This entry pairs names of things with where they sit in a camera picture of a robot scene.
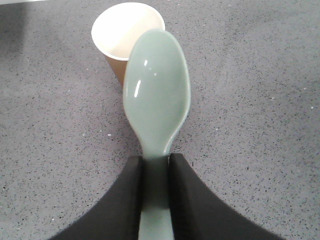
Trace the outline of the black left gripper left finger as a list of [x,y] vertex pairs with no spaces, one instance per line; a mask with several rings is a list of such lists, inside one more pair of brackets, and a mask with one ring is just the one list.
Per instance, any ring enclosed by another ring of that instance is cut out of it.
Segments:
[[142,205],[143,158],[128,158],[105,195],[52,240],[137,240]]

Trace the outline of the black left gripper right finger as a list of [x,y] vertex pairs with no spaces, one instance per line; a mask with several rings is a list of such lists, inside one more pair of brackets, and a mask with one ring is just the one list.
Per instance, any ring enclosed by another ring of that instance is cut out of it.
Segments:
[[169,207],[176,240],[279,240],[220,200],[181,153],[168,167]]

